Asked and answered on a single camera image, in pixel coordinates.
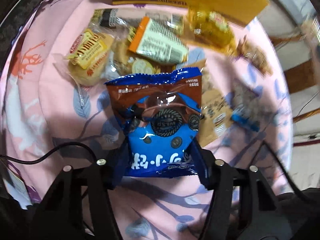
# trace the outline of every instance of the orange coral pattern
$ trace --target orange coral pattern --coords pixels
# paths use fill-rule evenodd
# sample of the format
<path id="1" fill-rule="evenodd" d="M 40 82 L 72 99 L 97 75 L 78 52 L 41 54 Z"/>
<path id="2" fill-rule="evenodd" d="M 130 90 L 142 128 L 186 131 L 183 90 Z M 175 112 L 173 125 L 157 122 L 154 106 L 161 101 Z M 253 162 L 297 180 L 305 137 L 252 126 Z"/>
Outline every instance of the orange coral pattern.
<path id="1" fill-rule="evenodd" d="M 19 79 L 23 79 L 22 75 L 26 73 L 32 73 L 32 70 L 27 69 L 28 66 L 39 65 L 44 60 L 41 59 L 41 54 L 31 54 L 31 52 L 41 46 L 45 46 L 47 41 L 42 41 L 38 45 L 28 49 L 23 56 L 21 56 L 21 51 L 19 51 L 13 59 L 11 74 L 18 76 Z"/>

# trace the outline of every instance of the floral tablecloth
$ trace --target floral tablecloth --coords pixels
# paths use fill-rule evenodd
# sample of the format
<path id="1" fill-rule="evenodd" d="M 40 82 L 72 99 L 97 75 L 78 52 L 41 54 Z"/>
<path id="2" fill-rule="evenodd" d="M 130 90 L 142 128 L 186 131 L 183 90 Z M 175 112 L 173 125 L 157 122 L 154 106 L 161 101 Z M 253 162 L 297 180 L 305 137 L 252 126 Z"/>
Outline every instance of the floral tablecloth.
<path id="1" fill-rule="evenodd" d="M 79 141 L 89 145 L 97 157 L 116 148 L 123 135 L 113 115 L 103 85 L 87 89 L 84 107 L 79 104 L 75 84 L 62 78 L 53 66 L 52 54 L 66 54 L 79 33 L 87 26 L 93 10 L 111 8 L 111 0 L 44 0 L 15 41 L 0 80 L 2 130 L 9 156 L 34 160 L 55 145 Z M 186 14 L 182 8 L 140 5 Z M 209 49 L 190 47 L 189 61 L 206 58 L 212 81 L 228 103 L 232 82 L 240 79 L 259 95 L 261 105 L 274 113 L 262 120 L 258 133 L 236 125 L 206 146 L 216 158 L 232 166 L 246 167 L 266 140 L 287 168 L 292 150 L 292 115 L 283 71 L 268 36 L 257 19 L 241 28 L 232 25 L 236 39 L 244 35 L 266 52 L 274 74 L 263 78 L 248 62 L 236 62 Z M 36 165 L 9 163 L 9 168 L 26 184 L 33 203 L 40 202 L 51 183 L 66 164 L 88 166 L 86 152 L 74 147 L 61 150 Z M 286 180 L 263 148 L 255 163 L 265 174 L 276 194 Z M 129 178 L 110 192 L 113 211 L 124 239 L 194 239 L 199 236 L 208 212 L 212 192 L 197 176 L 175 179 Z"/>

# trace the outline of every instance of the silver screw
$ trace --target silver screw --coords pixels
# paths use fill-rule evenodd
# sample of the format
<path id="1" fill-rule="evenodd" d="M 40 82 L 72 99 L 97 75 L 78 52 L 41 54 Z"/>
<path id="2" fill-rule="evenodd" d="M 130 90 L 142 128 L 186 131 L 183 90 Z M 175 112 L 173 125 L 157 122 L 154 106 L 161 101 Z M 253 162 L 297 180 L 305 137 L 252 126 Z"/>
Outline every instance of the silver screw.
<path id="1" fill-rule="evenodd" d="M 217 166 L 223 166 L 224 165 L 224 161 L 223 160 L 215 160 L 215 165 Z"/>
<path id="2" fill-rule="evenodd" d="M 106 163 L 107 163 L 107 161 L 106 161 L 105 159 L 99 159 L 99 160 L 97 160 L 97 164 L 98 164 L 99 166 L 105 165 Z"/>
<path id="3" fill-rule="evenodd" d="M 68 171 L 71 171 L 72 170 L 72 167 L 70 165 L 66 165 L 63 167 L 63 171 L 65 172 L 68 172 Z"/>
<path id="4" fill-rule="evenodd" d="M 249 169 L 250 169 L 250 171 L 252 171 L 252 172 L 257 172 L 257 171 L 258 171 L 257 166 L 254 166 L 254 165 L 251 165 Z"/>

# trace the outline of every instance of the pink tablecloth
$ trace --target pink tablecloth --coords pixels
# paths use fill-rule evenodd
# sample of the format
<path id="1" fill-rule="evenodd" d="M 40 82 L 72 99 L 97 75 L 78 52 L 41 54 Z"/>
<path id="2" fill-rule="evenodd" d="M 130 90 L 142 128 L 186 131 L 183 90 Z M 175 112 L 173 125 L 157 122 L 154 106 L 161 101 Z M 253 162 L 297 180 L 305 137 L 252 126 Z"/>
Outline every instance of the pink tablecloth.
<path id="1" fill-rule="evenodd" d="M 11 65 L 3 114 L 6 147 L 9 156 L 34 160 L 54 145 L 80 141 L 89 145 L 98 157 L 119 145 L 119 132 L 108 93 L 102 85 L 87 89 L 85 106 L 79 105 L 78 92 L 70 80 L 63 79 L 53 66 L 53 53 L 66 54 L 75 38 L 88 24 L 96 8 L 110 8 L 111 0 L 46 0 L 35 18 L 16 41 L 17 46 L 7 66 Z M 186 10 L 168 6 L 146 5 L 185 14 Z M 288 90 L 275 51 L 257 19 L 242 29 L 232 25 L 236 39 L 244 35 L 266 52 L 274 74 L 263 78 L 243 59 L 231 62 L 209 49 L 190 48 L 190 62 L 207 58 L 206 68 L 217 88 L 231 101 L 232 82 L 238 78 L 260 96 L 260 103 L 275 114 L 261 121 L 258 133 L 233 125 L 222 138 L 206 148 L 216 158 L 232 166 L 246 167 L 261 140 L 266 140 L 289 168 L 292 147 L 292 116 Z M 62 150 L 36 165 L 11 164 L 21 177 L 33 202 L 45 195 L 56 175 L 66 164 L 89 165 L 81 150 Z M 286 184 L 266 149 L 256 165 L 279 194 Z M 194 239 L 202 229 L 212 192 L 200 185 L 197 176 L 177 179 L 124 178 L 110 199 L 124 239 Z"/>

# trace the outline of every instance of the barcode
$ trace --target barcode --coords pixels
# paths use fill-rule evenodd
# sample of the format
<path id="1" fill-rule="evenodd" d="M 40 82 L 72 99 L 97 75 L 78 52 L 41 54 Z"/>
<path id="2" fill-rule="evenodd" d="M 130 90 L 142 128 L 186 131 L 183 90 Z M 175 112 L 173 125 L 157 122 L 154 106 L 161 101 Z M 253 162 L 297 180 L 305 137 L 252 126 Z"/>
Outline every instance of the barcode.
<path id="1" fill-rule="evenodd" d="M 171 48 L 169 62 L 171 62 L 171 63 L 181 63 L 181 60 L 182 60 L 182 53 L 180 51 L 178 51 L 178 50 L 175 50 L 175 49 Z"/>

